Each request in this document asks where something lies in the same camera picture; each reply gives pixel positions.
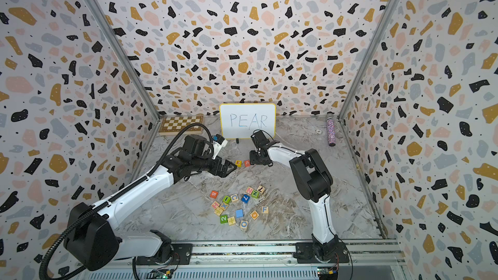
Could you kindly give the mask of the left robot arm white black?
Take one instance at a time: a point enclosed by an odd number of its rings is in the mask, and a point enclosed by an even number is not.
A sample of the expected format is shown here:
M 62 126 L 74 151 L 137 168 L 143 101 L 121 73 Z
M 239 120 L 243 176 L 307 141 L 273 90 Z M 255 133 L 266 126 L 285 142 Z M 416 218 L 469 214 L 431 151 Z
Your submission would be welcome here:
M 153 168 L 124 189 L 93 206 L 77 205 L 71 210 L 68 224 L 77 220 L 81 223 L 68 233 L 65 249 L 90 271 L 133 257 L 147 257 L 156 264 L 170 263 L 175 258 L 174 248 L 163 233 L 153 229 L 142 235 L 119 236 L 116 229 L 145 202 L 181 180 L 201 172 L 224 178 L 235 171 L 234 163 L 219 156 L 227 143 L 220 134 L 211 139 L 186 136 L 182 147 L 164 153 Z

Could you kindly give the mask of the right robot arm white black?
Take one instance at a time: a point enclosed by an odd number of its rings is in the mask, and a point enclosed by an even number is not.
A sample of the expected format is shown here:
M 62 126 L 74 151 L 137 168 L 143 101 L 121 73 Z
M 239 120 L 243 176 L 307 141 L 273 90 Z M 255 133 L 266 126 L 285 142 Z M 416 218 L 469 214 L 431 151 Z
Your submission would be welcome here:
M 251 135 L 255 150 L 250 151 L 252 165 L 273 166 L 281 163 L 289 167 L 298 192 L 308 201 L 313 223 L 313 252 L 320 261 L 329 261 L 339 244 L 330 211 L 330 194 L 333 179 L 319 152 L 294 150 L 262 130 Z

